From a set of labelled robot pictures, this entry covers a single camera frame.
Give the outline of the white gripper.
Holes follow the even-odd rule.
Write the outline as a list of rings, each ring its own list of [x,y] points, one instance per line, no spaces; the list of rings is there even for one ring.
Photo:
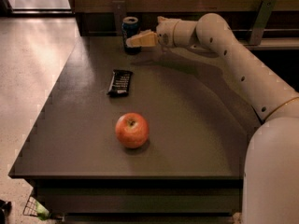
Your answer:
[[[157,21],[157,34],[151,31],[151,29],[140,31],[137,35],[128,38],[126,40],[126,45],[129,48],[155,47],[159,41],[164,47],[175,47],[177,45],[175,42],[175,31],[180,19],[169,19],[163,16],[158,16]]]

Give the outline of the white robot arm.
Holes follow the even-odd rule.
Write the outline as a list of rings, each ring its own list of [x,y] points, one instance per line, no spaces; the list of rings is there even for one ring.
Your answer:
[[[236,38],[225,19],[158,18],[156,30],[126,40],[131,47],[214,51],[228,65],[263,122],[249,141],[243,175],[242,224],[299,224],[299,93]]]

